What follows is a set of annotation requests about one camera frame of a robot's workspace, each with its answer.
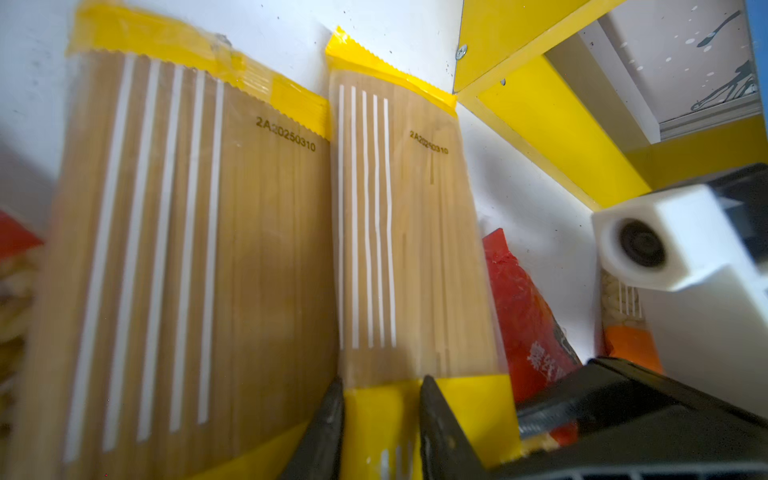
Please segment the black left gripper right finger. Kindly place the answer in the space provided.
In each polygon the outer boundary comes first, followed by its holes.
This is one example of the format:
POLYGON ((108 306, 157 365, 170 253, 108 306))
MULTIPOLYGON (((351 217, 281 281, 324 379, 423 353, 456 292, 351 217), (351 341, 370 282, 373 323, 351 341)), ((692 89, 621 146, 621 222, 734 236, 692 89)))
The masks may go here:
POLYGON ((424 377, 419 393, 422 478, 432 480, 488 479, 437 381, 424 377))

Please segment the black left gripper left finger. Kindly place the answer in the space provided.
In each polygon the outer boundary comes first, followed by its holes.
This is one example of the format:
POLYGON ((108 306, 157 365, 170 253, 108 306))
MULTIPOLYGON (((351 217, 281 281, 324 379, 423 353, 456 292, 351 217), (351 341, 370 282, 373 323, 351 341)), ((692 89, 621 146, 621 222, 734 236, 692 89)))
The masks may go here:
POLYGON ((340 377, 335 377, 278 478, 280 480, 338 479, 343 436, 343 381, 340 377))

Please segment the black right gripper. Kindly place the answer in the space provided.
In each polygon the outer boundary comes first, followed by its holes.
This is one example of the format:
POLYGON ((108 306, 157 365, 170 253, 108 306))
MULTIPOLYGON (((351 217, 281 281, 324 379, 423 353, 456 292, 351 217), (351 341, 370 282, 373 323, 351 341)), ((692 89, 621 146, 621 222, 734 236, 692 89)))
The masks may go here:
POLYGON ((764 479, 765 419, 629 361, 596 358, 517 408, 520 435, 578 438, 495 479, 764 479))

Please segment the red fusilli bag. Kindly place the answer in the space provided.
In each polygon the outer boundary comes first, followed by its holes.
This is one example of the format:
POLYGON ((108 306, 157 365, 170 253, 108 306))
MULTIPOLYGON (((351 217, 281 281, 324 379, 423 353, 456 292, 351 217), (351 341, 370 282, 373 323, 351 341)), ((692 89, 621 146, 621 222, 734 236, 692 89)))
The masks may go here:
POLYGON ((582 367, 543 295, 512 254, 504 230, 483 238, 491 290, 508 364, 520 434, 537 432, 525 423, 526 401, 582 367))

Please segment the yellow Pastatime pack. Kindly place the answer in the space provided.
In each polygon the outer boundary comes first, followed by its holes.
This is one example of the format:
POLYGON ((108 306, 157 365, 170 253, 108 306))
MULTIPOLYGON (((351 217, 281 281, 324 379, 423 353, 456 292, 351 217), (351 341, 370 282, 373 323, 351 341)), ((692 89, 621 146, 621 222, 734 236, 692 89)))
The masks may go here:
POLYGON ((336 373, 328 102, 222 38, 77 10, 8 479, 276 479, 336 373))
POLYGON ((486 467, 520 452, 455 97, 327 46, 345 479, 418 479, 432 377, 486 467))

